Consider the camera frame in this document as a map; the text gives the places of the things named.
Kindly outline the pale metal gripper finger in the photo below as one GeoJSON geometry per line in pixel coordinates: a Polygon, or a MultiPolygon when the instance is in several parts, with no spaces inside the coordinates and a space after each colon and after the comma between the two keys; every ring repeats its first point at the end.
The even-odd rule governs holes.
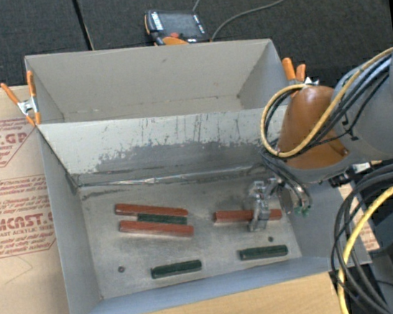
{"type": "Polygon", "coordinates": [[[253,216],[248,223],[248,230],[250,232],[261,231],[267,227],[270,218],[270,211],[253,212],[253,216]]]}
{"type": "Polygon", "coordinates": [[[266,199],[266,185],[260,180],[253,182],[248,189],[247,205],[253,211],[267,211],[269,204],[266,199]]]}

